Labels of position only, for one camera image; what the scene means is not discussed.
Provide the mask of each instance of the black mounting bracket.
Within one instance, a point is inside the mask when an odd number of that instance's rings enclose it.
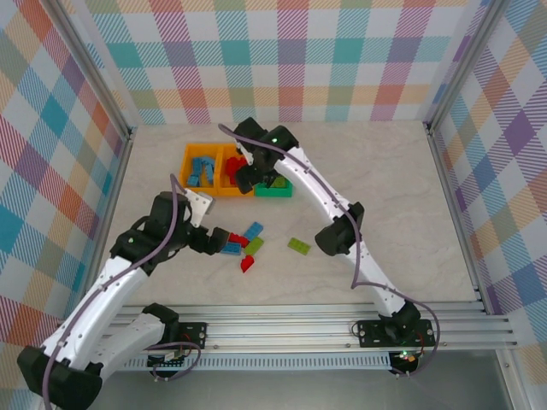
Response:
[[[192,342],[199,346],[200,349],[205,349],[205,342],[207,340],[207,323],[205,322],[179,322],[179,341],[180,342]],[[146,361],[147,367],[153,367],[157,365],[158,369],[156,374],[160,378],[170,378],[177,371],[169,370],[174,367],[181,367],[185,363],[185,355],[180,354],[179,357],[175,356],[175,359],[165,361],[159,356],[149,355]]]
[[[401,343],[395,343],[392,337],[386,333],[383,320],[359,320],[352,331],[359,338],[359,346],[362,348],[397,348],[399,350],[421,348],[422,344],[426,348],[435,345],[432,323],[428,319],[418,320],[414,327],[414,335]]]

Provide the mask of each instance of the white floor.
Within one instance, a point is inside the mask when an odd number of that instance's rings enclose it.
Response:
[[[331,185],[365,207],[364,239],[398,289],[428,302],[474,300],[420,122],[286,126]],[[168,175],[178,174],[187,143],[229,141],[215,125],[141,126],[107,249],[148,214],[155,195],[170,189]],[[286,199],[219,198],[204,225],[242,234],[254,221],[264,225],[265,244],[246,274],[237,256],[184,249],[154,271],[131,304],[370,302],[366,289],[350,289],[350,266],[315,245],[314,235],[323,225],[298,192]],[[291,237],[313,245],[307,256],[286,247]]]

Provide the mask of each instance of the cable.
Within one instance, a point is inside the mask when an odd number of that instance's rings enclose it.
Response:
[[[163,379],[164,382],[171,382],[173,380],[176,380],[177,378],[182,378],[183,376],[185,376],[186,374],[191,372],[193,370],[193,368],[197,366],[197,363],[199,363],[199,360],[202,357],[202,350],[198,345],[196,345],[195,343],[192,343],[192,342],[172,342],[172,343],[155,344],[154,346],[148,347],[148,349],[164,349],[164,348],[173,348],[173,347],[176,347],[176,346],[180,346],[180,347],[188,346],[190,348],[196,349],[197,350],[197,358],[190,365],[190,367],[188,367],[185,370],[181,370],[181,371],[176,372],[171,378],[160,378],[156,374],[156,368],[159,366],[159,364],[154,365],[152,367],[152,374],[156,378],[156,381],[160,380],[160,379]]]
[[[354,274],[353,274],[353,280],[351,282],[351,289],[354,289],[357,286],[373,286],[373,287],[377,287],[377,288],[382,288],[383,290],[387,290],[387,291],[391,292],[393,295],[402,297],[404,300],[407,300],[409,302],[414,303],[415,305],[418,305],[418,306],[421,306],[422,308],[425,308],[432,315],[433,320],[435,321],[435,326],[437,327],[437,338],[435,340],[435,345],[433,346],[433,350],[432,350],[431,354],[429,355],[428,360],[426,360],[419,369],[416,369],[413,374],[423,372],[424,369],[426,369],[431,364],[433,357],[437,353],[438,344],[439,344],[439,340],[440,340],[440,336],[441,336],[441,327],[440,327],[438,317],[435,314],[435,312],[433,312],[433,310],[430,307],[428,307],[425,303],[418,302],[415,299],[404,295],[403,293],[399,292],[398,290],[392,289],[392,288],[390,288],[390,287],[388,287],[384,284],[377,284],[375,282],[368,282],[368,281],[357,282],[357,279],[359,278],[360,267],[361,267],[361,237],[362,236],[361,236],[361,233],[359,232],[359,226],[357,226],[357,223],[353,219],[353,217],[351,216],[350,212],[340,203],[337,196],[333,192],[331,192],[331,190],[325,184],[325,182],[323,182],[323,180],[319,177],[319,175],[317,175],[312,169],[310,169],[310,167],[306,166],[302,161],[300,161],[294,155],[289,154],[284,149],[281,149],[281,148],[276,147],[274,145],[270,145],[269,143],[263,143],[261,141],[256,141],[256,140],[251,139],[251,138],[242,137],[242,136],[236,134],[235,132],[233,132],[232,130],[230,130],[224,124],[219,124],[219,129],[222,132],[224,132],[226,135],[229,135],[230,137],[235,138],[237,141],[252,144],[252,145],[255,145],[257,147],[270,149],[272,151],[279,152],[283,156],[286,156],[287,158],[291,159],[296,164],[298,164],[298,166],[300,166],[304,170],[304,172],[311,175],[311,177],[313,179],[315,179],[315,181],[321,186],[321,188],[326,192],[326,194],[331,197],[332,201],[336,204],[338,209],[340,209],[344,213],[344,215],[348,218],[348,220],[350,221],[351,226],[353,227],[353,232],[354,232],[355,239],[356,239],[356,269],[355,269]]]
[[[352,334],[353,336],[359,338],[359,336],[357,336],[356,332],[353,330],[353,328],[356,327],[356,326],[357,326],[357,322],[355,322],[355,323],[351,326],[350,331],[351,331],[351,334]]]
[[[422,356],[424,354],[424,348],[426,347],[426,343],[424,342],[424,337],[421,335],[421,333],[417,331],[416,335],[418,335],[418,337],[420,338],[420,344],[421,344],[420,356]]]
[[[53,368],[53,364],[55,363],[56,357],[59,355],[59,352],[61,351],[61,347],[66,342],[67,338],[70,336],[70,331],[76,326],[76,323],[78,322],[78,319],[84,314],[85,310],[91,305],[91,303],[97,298],[102,291],[106,291],[106,289],[113,283],[117,282],[121,278],[123,278],[125,275],[127,275],[129,272],[137,269],[138,267],[142,266],[144,263],[152,259],[154,256],[160,253],[160,251],[167,245],[169,242],[169,239],[171,239],[171,236],[173,235],[174,228],[177,224],[177,213],[179,210],[178,203],[177,203],[177,187],[182,191],[182,193],[186,193],[186,189],[183,188],[179,181],[177,180],[177,177],[175,177],[173,174],[170,175],[171,178],[171,191],[173,192],[173,214],[171,218],[171,225],[169,226],[168,233],[163,238],[162,242],[155,248],[152,252],[147,254],[143,259],[140,261],[137,261],[130,265],[128,268],[124,269],[117,275],[115,275],[112,279],[108,280],[100,289],[95,290],[89,298],[85,300],[85,302],[82,304],[82,306],[78,309],[78,311],[74,314],[74,317],[72,320],[66,324],[66,329],[62,333],[61,337],[59,338],[59,342],[53,349],[53,352],[51,353],[50,359],[48,360],[48,363],[45,367],[44,371],[44,377],[42,380],[42,397],[44,398],[44,406],[45,410],[52,410],[51,402],[50,402],[50,375],[51,370]]]

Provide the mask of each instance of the plaid wall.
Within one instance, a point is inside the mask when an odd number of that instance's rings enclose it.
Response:
[[[438,131],[479,274],[546,408],[547,0],[513,0]]]
[[[85,0],[147,124],[415,119],[468,3]]]
[[[460,43],[460,46],[458,47],[457,52],[454,54],[454,57],[452,57],[452,61],[450,62],[448,70],[446,70],[446,73],[444,74],[443,81],[441,85],[439,86],[437,93],[435,94],[435,97],[433,98],[432,104],[427,110],[426,118],[423,120],[425,122],[429,122],[432,119],[432,116],[435,112],[435,109],[438,107],[438,103],[440,102],[444,92],[446,91],[446,87],[452,79],[454,78],[454,74],[456,73],[457,69],[460,67],[460,62],[463,57],[463,53],[468,49],[468,46],[471,44],[471,39],[477,32],[477,29],[480,26],[480,22],[482,21],[483,17],[485,16],[485,12],[488,9],[488,6],[490,5],[491,0],[481,0],[480,6],[477,8],[477,11],[475,12],[475,15],[471,21],[471,24],[469,25],[468,29],[465,32],[465,35],[463,36],[462,42]]]
[[[0,0],[0,408],[77,302],[122,146],[38,0]]]

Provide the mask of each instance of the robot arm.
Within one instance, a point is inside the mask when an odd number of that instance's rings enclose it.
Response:
[[[171,259],[186,246],[213,255],[226,244],[227,231],[215,228],[208,235],[207,228],[201,225],[203,216],[214,204],[213,198],[185,190],[184,195],[178,194],[177,203],[173,235],[156,256],[107,285],[116,275],[157,249],[166,237],[173,217],[171,192],[158,195],[150,215],[141,218],[117,238],[97,281],[65,324],[40,348],[27,346],[21,351],[17,362],[31,391],[42,395],[45,368],[54,356],[49,378],[51,401],[67,410],[88,408],[103,382],[128,360],[151,345],[182,341],[179,315],[155,303],[146,307],[128,327],[109,339],[102,339],[115,315],[159,263]],[[69,336],[63,339],[66,324],[74,320]]]
[[[327,225],[315,236],[319,248],[327,255],[345,259],[353,267],[358,263],[352,287],[358,281],[380,284],[397,290],[370,255],[359,234],[357,261],[356,229],[360,231],[364,208],[350,203],[338,194],[315,169],[297,139],[283,126],[271,131],[262,129],[252,118],[240,123],[234,132],[221,130],[236,138],[239,151],[248,165],[236,172],[236,181],[243,192],[260,182],[271,184],[280,174],[289,179],[317,207]],[[420,312],[412,302],[380,286],[371,287],[374,306],[384,322],[387,336],[401,344],[415,334]]]

